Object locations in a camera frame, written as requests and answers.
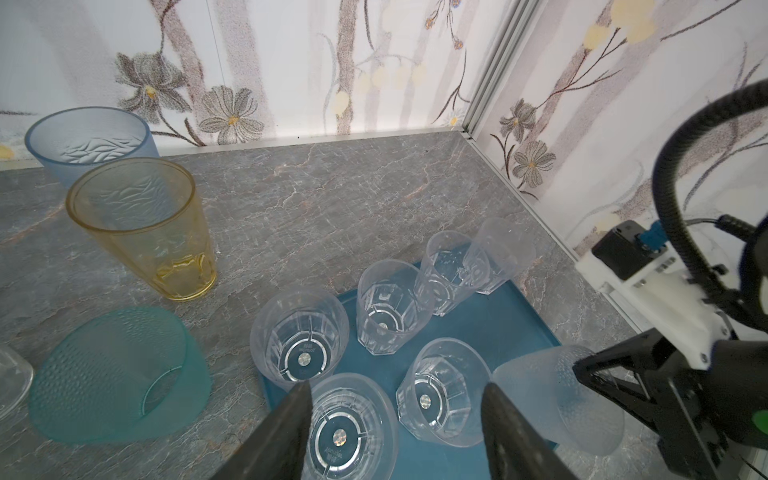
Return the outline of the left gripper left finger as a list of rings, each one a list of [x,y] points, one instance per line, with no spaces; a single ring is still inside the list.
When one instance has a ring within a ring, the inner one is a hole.
[[[312,406],[310,383],[297,383],[212,479],[300,479]]]

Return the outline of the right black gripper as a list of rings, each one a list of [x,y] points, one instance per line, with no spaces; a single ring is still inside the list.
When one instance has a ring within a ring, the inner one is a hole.
[[[715,342],[710,364],[690,367],[655,329],[576,361],[584,386],[658,436],[667,468],[689,479],[737,472],[730,453],[767,447],[767,344]]]

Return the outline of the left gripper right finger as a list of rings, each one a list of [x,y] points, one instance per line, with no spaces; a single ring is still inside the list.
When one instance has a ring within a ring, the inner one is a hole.
[[[483,390],[481,425],[492,479],[577,479],[495,383]]]

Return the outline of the clear faceted glass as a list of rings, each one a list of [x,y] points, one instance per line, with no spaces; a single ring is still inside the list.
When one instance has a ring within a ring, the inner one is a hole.
[[[437,338],[419,351],[396,391],[398,419],[420,441],[473,447],[483,440],[481,402],[490,380],[474,348]]]
[[[480,290],[490,279],[485,251],[458,231],[434,234],[420,265],[435,297],[433,314],[443,317]]]
[[[342,373],[312,390],[304,479],[389,479],[398,445],[397,418],[372,379]]]
[[[472,292],[490,295],[527,268],[535,246],[511,220],[489,217],[469,244],[462,265]]]
[[[424,272],[400,260],[380,260],[358,282],[358,342],[373,356],[393,355],[428,324],[434,306]]]
[[[257,370],[278,388],[330,376],[348,345],[350,322],[338,298],[316,287],[291,287],[258,312],[250,331]]]

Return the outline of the teal plastic tray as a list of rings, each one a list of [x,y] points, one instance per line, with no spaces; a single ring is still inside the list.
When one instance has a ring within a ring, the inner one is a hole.
[[[395,354],[373,356],[357,341],[356,296],[355,290],[336,296],[348,315],[350,335],[345,353],[331,375],[366,376],[376,382],[390,400],[395,398],[396,389],[418,351],[437,338],[452,337],[467,343],[490,368],[559,344],[522,293],[507,281],[494,293],[473,294],[446,316],[433,318]],[[262,377],[267,403],[270,408],[276,408],[288,391]]]

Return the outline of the yellow tall plastic cup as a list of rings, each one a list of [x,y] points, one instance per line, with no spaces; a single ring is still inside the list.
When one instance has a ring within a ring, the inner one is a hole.
[[[132,157],[85,173],[70,187],[69,217],[159,294],[203,296],[217,270],[197,183],[170,160]]]

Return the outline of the blue tall plastic cup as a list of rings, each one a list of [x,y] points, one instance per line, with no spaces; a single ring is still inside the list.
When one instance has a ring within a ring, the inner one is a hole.
[[[159,155],[145,120],[113,107],[81,107],[48,115],[28,129],[24,141],[27,150],[66,188],[103,164]]]

